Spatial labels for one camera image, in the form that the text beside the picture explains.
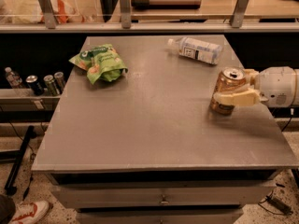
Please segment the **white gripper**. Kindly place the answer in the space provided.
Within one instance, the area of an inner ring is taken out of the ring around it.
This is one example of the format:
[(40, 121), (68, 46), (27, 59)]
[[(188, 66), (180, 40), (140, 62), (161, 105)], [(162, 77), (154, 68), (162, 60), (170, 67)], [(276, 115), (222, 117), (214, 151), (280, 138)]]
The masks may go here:
[(246, 81), (249, 84), (255, 83), (258, 91), (215, 92), (214, 100), (222, 105), (253, 106), (260, 103), (261, 98), (261, 103), (268, 107), (296, 106), (295, 69), (281, 66), (269, 67), (260, 73), (254, 69), (245, 69), (244, 73)]

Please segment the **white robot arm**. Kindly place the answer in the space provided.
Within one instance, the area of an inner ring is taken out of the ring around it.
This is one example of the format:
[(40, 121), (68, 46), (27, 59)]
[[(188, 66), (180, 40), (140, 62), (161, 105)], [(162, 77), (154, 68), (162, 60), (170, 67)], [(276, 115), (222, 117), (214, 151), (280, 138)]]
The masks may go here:
[(229, 68), (224, 75), (233, 81), (243, 77), (245, 84), (230, 91), (216, 91), (213, 98), (222, 105), (268, 107), (299, 106), (299, 70), (289, 66), (269, 67), (258, 72), (253, 69)]

